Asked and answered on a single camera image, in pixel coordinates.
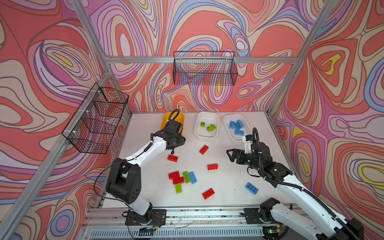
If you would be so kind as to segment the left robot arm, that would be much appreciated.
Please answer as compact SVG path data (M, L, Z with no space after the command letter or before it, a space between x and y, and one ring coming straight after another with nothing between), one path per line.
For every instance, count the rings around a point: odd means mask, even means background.
M151 134L150 141L136 153L115 159L108 174L106 192L123 201L134 213L148 215L152 204L141 194L141 170L164 151L171 150L173 154L175 148L184 145L186 138L182 130L182 123L169 120L163 129Z

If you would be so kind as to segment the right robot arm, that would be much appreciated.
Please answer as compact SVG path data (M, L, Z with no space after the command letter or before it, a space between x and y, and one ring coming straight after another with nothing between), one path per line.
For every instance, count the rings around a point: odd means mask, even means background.
M245 149L226 151L231 162L256 170L259 177L294 201L305 213L302 216L279 200L269 198L260 204L257 213L245 210L250 221L265 224L278 222L308 240L362 240L364 226L356 219L347 219L308 190L283 164L273 161L264 143L246 141Z

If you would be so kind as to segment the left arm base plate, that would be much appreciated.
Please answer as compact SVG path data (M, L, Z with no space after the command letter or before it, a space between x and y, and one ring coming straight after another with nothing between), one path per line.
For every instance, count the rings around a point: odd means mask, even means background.
M166 223L166 209L149 209L146 214L139 215L132 210L122 213L122 217L126 218L126 226L153 226L161 227Z

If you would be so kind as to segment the small green lego brick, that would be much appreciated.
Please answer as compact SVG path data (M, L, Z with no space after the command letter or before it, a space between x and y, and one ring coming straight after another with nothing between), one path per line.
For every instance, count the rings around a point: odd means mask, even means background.
M213 124L211 124L209 127L211 127L212 131L214 131L214 130L216 129L216 126L213 125Z

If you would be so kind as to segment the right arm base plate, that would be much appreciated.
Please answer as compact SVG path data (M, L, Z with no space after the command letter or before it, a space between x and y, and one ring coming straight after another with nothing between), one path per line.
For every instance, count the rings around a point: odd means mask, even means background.
M245 208L240 215L247 224L284 225L272 217L272 210L267 208Z

